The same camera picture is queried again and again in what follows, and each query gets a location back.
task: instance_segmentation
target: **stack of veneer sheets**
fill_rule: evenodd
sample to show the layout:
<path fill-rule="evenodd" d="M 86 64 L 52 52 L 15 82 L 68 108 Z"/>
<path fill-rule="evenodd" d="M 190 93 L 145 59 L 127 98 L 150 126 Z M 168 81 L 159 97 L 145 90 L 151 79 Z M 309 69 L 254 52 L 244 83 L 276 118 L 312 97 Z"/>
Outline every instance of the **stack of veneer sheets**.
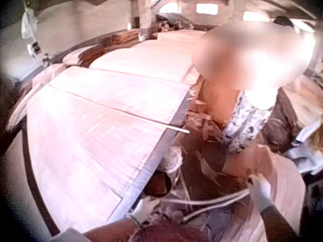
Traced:
<path fill-rule="evenodd" d="M 122 218 L 157 168 L 160 123 L 172 123 L 186 83 L 199 75 L 189 48 L 155 43 L 109 52 L 89 69 L 70 67 L 28 102 L 32 168 L 60 230 Z"/>

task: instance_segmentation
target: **gloved hand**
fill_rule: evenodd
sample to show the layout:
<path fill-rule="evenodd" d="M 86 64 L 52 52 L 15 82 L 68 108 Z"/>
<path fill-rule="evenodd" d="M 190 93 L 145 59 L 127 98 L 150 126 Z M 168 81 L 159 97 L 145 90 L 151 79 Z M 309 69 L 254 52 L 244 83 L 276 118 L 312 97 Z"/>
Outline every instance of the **gloved hand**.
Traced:
<path fill-rule="evenodd" d="M 261 213 L 272 205 L 271 185 L 262 174 L 252 174 L 248 179 L 250 197 L 254 206 Z"/>
<path fill-rule="evenodd" d="M 150 217 L 154 207 L 156 207 L 159 203 L 159 199 L 152 200 L 150 196 L 145 197 L 139 201 L 135 210 L 129 215 L 138 223 L 142 224 Z"/>

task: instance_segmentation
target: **wall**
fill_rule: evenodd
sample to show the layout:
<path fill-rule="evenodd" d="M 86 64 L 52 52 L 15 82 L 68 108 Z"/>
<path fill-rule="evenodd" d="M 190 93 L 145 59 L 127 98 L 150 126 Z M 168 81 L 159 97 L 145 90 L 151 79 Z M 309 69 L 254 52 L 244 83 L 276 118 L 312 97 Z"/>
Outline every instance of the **wall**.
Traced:
<path fill-rule="evenodd" d="M 160 1 L 152 10 L 153 14 L 157 14 L 162 6 L 167 3 L 178 3 L 180 8 L 180 13 L 183 17 L 189 19 L 194 24 L 198 25 L 222 25 L 226 23 L 233 22 L 234 19 L 241 18 L 244 11 L 249 11 L 249 9 L 244 9 L 244 5 L 248 5 L 255 0 L 244 0 L 243 5 L 241 5 L 243 0 L 162 0 Z M 238 7 L 234 12 L 234 2 Z M 197 4 L 217 4 L 219 5 L 219 12 L 217 15 L 199 14 L 196 12 Z"/>
<path fill-rule="evenodd" d="M 39 12 L 36 38 L 50 56 L 94 37 L 127 29 L 131 19 L 130 0 L 107 0 L 100 5 L 87 1 L 69 1 Z M 21 22 L 1 30 L 1 73 L 19 80 L 41 64 L 28 55 L 21 38 Z"/>
<path fill-rule="evenodd" d="M 217 15 L 199 14 L 196 12 L 196 4 L 218 4 L 219 12 Z M 233 3 L 229 1 L 225 5 L 220 1 L 202 1 L 202 0 L 181 0 L 181 14 L 191 20 L 194 24 L 199 25 L 221 25 L 231 22 L 233 16 Z"/>

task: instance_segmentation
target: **wood pile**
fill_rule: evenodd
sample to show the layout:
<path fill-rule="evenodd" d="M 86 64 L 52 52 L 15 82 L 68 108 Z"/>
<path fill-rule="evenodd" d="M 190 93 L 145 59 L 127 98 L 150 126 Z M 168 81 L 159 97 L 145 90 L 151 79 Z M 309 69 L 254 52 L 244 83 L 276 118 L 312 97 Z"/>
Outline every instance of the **wood pile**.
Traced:
<path fill-rule="evenodd" d="M 33 172 L 60 230 L 73 224 L 85 232 L 125 215 L 160 162 L 150 158 L 166 129 L 160 123 L 171 122 L 187 91 L 158 78 L 70 67 L 28 102 Z"/>
<path fill-rule="evenodd" d="M 139 32 L 139 29 L 132 29 L 125 32 L 119 32 L 106 38 L 103 41 L 103 43 L 107 46 L 128 43 L 132 40 L 138 39 Z"/>
<path fill-rule="evenodd" d="M 67 54 L 63 58 L 66 66 L 80 66 L 88 68 L 93 61 L 107 53 L 107 47 L 104 45 L 91 45 L 77 49 Z"/>

